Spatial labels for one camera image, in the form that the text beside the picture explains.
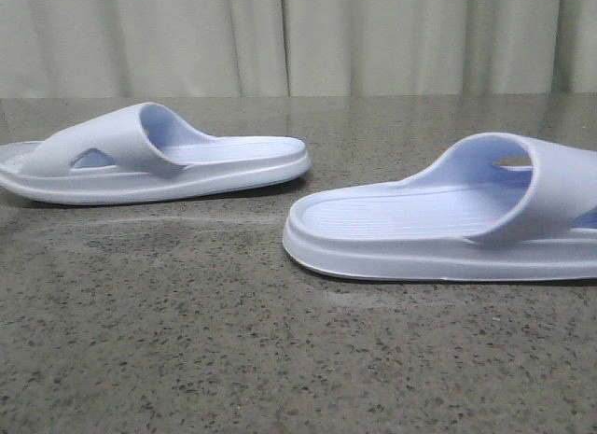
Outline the beige curtain backdrop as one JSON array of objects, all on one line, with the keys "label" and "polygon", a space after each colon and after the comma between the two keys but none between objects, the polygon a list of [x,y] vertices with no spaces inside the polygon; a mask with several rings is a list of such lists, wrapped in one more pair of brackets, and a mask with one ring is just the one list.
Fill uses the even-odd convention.
[{"label": "beige curtain backdrop", "polygon": [[5,98],[595,88],[596,0],[1,0]]}]

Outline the light blue slipper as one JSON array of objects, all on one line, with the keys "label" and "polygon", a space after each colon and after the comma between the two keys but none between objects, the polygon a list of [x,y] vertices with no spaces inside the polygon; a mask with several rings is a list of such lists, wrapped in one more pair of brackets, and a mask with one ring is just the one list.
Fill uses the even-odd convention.
[{"label": "light blue slipper", "polygon": [[311,160],[287,136],[213,136],[171,109],[141,103],[1,147],[1,185],[34,201],[147,203],[275,185]]},{"label": "light blue slipper", "polygon": [[596,155],[511,133],[469,136],[397,182],[296,201],[286,252],[374,280],[537,281],[596,274]]}]

